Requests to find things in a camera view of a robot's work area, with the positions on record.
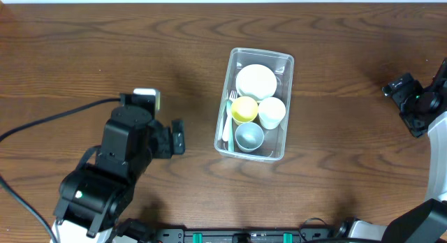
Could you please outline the mint green plastic spoon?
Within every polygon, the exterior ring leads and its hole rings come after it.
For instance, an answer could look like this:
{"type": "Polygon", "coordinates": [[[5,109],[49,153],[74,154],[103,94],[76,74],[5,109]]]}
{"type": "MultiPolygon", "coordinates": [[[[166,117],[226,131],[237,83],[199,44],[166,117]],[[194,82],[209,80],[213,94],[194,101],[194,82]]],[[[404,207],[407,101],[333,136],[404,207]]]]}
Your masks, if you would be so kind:
{"type": "Polygon", "coordinates": [[[234,152],[234,139],[233,139],[233,120],[232,120],[232,114],[231,114],[231,101],[228,100],[226,104],[226,111],[227,111],[227,119],[226,119],[226,126],[224,127],[224,133],[226,134],[226,137],[228,138],[228,151],[234,152]]]}

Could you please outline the white plastic fork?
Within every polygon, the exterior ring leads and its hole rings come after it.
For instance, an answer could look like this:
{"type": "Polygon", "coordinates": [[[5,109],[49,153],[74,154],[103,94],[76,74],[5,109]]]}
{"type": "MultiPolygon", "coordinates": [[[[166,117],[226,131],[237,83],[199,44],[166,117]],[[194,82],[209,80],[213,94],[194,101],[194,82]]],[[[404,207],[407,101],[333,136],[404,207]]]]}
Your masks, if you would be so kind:
{"type": "Polygon", "coordinates": [[[230,136],[230,122],[232,119],[231,116],[231,104],[237,98],[237,91],[232,90],[228,95],[228,100],[226,102],[226,121],[223,127],[222,140],[224,142],[228,142],[230,136]]]}

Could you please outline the yellow plastic cup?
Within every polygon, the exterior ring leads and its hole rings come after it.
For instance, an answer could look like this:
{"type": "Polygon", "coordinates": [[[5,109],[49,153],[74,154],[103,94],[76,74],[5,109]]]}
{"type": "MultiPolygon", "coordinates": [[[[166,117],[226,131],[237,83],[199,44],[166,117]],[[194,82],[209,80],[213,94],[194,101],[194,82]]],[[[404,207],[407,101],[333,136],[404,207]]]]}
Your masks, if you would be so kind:
{"type": "Polygon", "coordinates": [[[258,103],[249,96],[241,96],[232,102],[230,111],[237,125],[252,122],[258,115],[258,103]]]}

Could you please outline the grey plastic cup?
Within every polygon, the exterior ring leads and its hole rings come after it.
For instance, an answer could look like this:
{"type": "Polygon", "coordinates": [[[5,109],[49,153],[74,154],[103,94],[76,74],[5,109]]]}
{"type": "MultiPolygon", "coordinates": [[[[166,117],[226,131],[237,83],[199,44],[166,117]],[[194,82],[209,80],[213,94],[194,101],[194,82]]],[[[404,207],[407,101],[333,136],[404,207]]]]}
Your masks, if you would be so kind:
{"type": "Polygon", "coordinates": [[[263,129],[256,123],[240,124],[235,131],[237,146],[243,152],[253,152],[258,149],[265,139],[263,129]]]}

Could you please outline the grey plastic bowl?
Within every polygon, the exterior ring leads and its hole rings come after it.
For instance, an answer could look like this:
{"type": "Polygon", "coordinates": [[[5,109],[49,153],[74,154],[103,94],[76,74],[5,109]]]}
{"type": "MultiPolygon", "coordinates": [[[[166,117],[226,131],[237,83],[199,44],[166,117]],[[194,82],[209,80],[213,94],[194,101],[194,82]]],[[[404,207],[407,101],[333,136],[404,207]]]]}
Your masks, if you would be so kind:
{"type": "Polygon", "coordinates": [[[251,100],[251,102],[253,102],[253,103],[256,103],[256,104],[259,104],[259,103],[261,103],[263,100],[256,100],[256,99],[253,99],[253,98],[250,98],[251,100]]]}

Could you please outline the white plastic bowl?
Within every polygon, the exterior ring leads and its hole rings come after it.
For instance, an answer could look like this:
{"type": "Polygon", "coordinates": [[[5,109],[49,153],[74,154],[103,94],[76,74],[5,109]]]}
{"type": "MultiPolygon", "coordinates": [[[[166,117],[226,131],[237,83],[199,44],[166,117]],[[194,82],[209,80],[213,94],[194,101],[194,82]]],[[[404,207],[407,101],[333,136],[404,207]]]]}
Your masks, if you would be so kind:
{"type": "Polygon", "coordinates": [[[277,79],[267,66],[251,64],[236,75],[235,86],[240,96],[249,96],[259,102],[274,95],[277,79]]]}

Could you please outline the white plastic cup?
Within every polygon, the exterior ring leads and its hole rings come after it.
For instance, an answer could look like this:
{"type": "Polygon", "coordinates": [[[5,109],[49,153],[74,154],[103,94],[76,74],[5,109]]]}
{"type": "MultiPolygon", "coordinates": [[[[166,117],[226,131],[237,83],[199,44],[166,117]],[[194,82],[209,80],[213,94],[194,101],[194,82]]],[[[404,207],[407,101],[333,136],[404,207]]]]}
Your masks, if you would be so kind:
{"type": "Polygon", "coordinates": [[[286,106],[279,98],[265,98],[258,105],[261,126],[267,130],[278,127],[285,115],[286,106]]]}

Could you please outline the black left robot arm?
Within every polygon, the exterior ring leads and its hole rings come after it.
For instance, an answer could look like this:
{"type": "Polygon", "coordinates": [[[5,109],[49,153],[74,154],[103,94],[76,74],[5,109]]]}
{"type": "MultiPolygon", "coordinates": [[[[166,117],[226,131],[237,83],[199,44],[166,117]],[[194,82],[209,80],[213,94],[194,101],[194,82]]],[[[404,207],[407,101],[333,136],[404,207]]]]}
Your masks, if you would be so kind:
{"type": "Polygon", "coordinates": [[[153,159],[184,152],[181,119],[165,127],[148,108],[115,108],[105,123],[101,145],[85,152],[60,184],[54,225],[75,224],[84,229],[87,239],[94,239],[114,227],[153,159]]]}

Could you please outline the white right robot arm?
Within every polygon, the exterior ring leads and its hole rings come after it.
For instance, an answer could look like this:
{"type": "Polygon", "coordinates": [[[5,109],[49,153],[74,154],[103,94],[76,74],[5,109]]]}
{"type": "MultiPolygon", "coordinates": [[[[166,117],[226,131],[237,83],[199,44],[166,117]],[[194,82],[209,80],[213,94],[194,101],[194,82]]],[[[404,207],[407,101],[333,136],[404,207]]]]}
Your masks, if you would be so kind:
{"type": "Polygon", "coordinates": [[[345,242],[436,242],[446,232],[446,67],[426,88],[406,73],[382,89],[400,110],[412,134],[430,140],[430,170],[425,201],[388,226],[357,220],[335,238],[345,242]]]}

